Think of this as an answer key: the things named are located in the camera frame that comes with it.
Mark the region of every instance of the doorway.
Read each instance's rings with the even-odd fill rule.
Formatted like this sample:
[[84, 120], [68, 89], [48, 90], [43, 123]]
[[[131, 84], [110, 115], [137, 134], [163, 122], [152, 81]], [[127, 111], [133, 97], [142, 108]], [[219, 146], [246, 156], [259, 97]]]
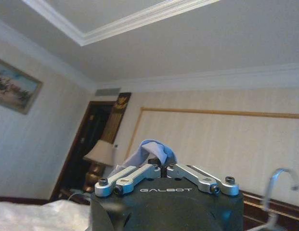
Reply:
[[83, 160], [101, 138], [115, 102], [90, 102], [78, 133], [74, 139], [66, 163], [57, 182], [59, 188], [82, 190], [85, 175], [91, 166]]

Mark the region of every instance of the robotic hand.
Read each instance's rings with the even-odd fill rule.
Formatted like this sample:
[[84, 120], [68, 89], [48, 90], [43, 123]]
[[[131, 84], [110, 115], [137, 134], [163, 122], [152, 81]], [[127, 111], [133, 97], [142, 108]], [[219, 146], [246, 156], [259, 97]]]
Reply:
[[195, 166], [129, 166], [91, 196], [92, 231], [242, 231], [243, 196]]

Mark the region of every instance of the blue cloth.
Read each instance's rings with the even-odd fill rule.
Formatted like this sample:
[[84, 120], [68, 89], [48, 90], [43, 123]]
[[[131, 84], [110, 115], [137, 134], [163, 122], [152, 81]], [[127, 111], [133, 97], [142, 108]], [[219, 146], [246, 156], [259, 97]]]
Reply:
[[144, 140], [133, 155], [128, 157], [122, 165], [116, 166], [116, 168], [110, 173], [109, 177], [128, 166], [142, 165], [147, 160], [149, 154], [156, 156], [163, 166], [177, 163], [175, 153], [168, 146], [157, 140]]

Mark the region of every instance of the white bed sheet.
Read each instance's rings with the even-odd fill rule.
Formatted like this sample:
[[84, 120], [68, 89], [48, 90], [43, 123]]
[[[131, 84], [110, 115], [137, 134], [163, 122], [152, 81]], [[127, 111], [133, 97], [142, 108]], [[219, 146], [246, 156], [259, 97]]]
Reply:
[[90, 207], [60, 200], [46, 205], [0, 202], [0, 231], [84, 231]]

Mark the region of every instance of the coat hanger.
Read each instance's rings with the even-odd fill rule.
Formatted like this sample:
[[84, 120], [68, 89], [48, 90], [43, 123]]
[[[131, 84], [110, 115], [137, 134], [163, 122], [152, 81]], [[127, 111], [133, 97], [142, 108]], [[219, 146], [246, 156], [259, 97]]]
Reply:
[[[275, 183], [277, 182], [277, 180], [279, 179], [279, 176], [282, 172], [287, 172], [290, 174], [292, 180], [293, 180], [293, 184], [291, 186], [291, 190], [296, 191], [299, 189], [299, 178], [297, 176], [297, 174], [295, 173], [295, 171], [289, 169], [289, 168], [278, 168], [276, 169], [272, 176], [269, 179], [267, 188], [266, 188], [266, 193], [265, 196], [263, 198], [263, 200], [261, 201], [262, 204], [262, 210], [268, 212], [269, 211], [269, 201], [271, 198], [271, 193], [273, 190], [273, 186], [275, 185]], [[278, 220], [278, 215], [276, 213], [273, 212], [269, 212], [268, 213], [269, 218], [266, 224], [261, 225], [261, 226], [257, 226], [254, 227], [248, 231], [260, 231], [260, 230], [264, 230], [264, 231], [286, 231], [285, 228], [280, 227], [276, 224], [277, 220]]]

